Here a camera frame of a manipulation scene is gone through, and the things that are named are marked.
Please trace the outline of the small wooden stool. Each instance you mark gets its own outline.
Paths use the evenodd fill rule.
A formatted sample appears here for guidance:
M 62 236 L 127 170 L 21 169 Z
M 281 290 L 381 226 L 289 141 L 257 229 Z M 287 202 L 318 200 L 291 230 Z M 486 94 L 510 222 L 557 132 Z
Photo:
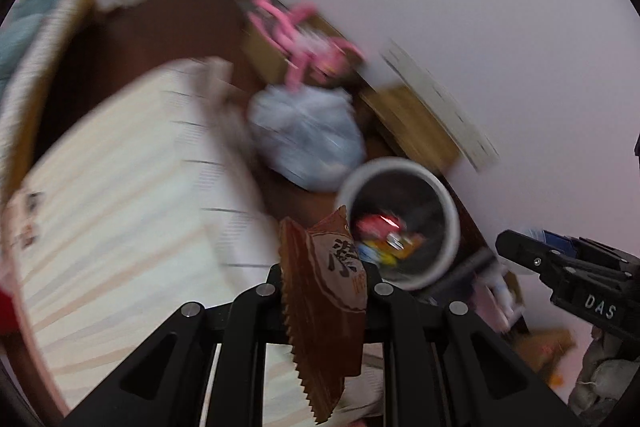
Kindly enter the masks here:
M 460 158 L 459 147 L 413 91 L 400 84 L 359 93 L 360 124 L 375 131 L 399 156 L 436 174 L 445 174 Z

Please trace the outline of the teal blanket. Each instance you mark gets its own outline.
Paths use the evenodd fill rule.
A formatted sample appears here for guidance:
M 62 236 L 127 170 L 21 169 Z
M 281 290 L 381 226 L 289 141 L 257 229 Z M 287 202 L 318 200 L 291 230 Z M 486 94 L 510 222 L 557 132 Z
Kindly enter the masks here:
M 9 23 L 1 29 L 1 93 L 57 4 L 58 0 L 21 0 L 14 6 Z

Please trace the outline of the crushed red soda can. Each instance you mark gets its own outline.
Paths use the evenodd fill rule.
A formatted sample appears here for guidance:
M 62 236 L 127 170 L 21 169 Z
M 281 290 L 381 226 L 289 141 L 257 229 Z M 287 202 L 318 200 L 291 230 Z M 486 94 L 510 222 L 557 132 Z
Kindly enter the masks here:
M 402 221 L 389 215 L 367 215 L 356 221 L 356 231 L 360 239 L 386 239 L 390 234 L 401 234 L 405 230 Z

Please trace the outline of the red cloth on bed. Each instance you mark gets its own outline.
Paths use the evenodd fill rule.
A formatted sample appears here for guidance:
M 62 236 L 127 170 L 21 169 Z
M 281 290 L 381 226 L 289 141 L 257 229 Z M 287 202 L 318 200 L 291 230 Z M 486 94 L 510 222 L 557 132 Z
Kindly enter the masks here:
M 0 288 L 0 336 L 11 335 L 20 330 L 20 314 L 16 297 L 9 289 Z

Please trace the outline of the orange yellow snack bag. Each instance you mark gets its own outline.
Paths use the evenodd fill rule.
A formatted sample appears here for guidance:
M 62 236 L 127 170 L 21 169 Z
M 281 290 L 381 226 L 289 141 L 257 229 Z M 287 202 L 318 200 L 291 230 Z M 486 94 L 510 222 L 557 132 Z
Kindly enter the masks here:
M 327 421 L 346 379 L 361 373 L 368 280 L 349 231 L 346 208 L 305 229 L 280 223 L 284 324 L 314 421 Z

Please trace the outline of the translucent tied plastic bag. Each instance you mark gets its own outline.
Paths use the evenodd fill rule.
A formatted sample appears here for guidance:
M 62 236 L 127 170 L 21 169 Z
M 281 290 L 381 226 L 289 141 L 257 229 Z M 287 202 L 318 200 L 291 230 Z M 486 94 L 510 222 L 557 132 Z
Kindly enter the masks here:
M 266 165 L 307 191 L 337 191 L 366 160 L 352 97 L 341 88 L 269 86 L 250 99 L 247 122 Z

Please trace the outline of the patterned table cloth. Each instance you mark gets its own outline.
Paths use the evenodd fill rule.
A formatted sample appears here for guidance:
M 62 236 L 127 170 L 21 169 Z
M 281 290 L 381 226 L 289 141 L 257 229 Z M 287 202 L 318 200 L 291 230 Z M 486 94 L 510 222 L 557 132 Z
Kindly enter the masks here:
M 227 61 L 154 68 L 68 130 L 6 207 L 21 330 L 67 413 L 183 303 L 228 303 L 278 259 L 238 152 Z

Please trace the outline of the bed with patterned mattress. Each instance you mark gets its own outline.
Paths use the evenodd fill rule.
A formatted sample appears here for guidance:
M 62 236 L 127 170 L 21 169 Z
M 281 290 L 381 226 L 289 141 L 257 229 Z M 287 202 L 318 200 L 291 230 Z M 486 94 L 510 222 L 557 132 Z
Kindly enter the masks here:
M 9 10 L 8 19 L 16 0 Z M 34 141 L 49 84 L 70 39 L 96 0 L 58 0 L 1 93 L 1 200 L 6 202 L 32 165 Z

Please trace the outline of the white wall socket row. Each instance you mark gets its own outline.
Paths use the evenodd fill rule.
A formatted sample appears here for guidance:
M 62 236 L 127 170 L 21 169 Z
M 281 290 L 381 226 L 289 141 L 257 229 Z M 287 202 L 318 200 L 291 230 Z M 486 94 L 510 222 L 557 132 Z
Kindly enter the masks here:
M 476 171 L 497 164 L 499 154 L 495 145 L 428 70 L 420 67 L 394 40 L 388 40 L 382 46 L 380 55 L 402 82 L 420 98 Z

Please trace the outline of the white round trash bin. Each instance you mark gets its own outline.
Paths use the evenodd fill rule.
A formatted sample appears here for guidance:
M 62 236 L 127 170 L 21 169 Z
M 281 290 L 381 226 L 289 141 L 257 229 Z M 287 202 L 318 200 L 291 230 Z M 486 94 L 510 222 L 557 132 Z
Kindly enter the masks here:
M 405 291 L 434 284 L 456 259 L 460 220 L 454 200 L 434 173 L 414 161 L 366 162 L 345 180 L 335 206 L 346 208 L 360 257 Z

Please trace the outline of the boxes by wall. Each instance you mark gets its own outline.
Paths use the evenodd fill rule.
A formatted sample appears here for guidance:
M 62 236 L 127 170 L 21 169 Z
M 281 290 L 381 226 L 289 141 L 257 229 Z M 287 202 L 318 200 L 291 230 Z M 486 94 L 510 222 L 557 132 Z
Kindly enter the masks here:
M 529 329 L 524 320 L 524 300 L 515 275 L 488 246 L 477 251 L 485 260 L 475 269 L 472 305 L 496 333 L 552 389 L 565 384 L 559 371 L 562 358 L 576 347 L 572 333 L 563 327 Z

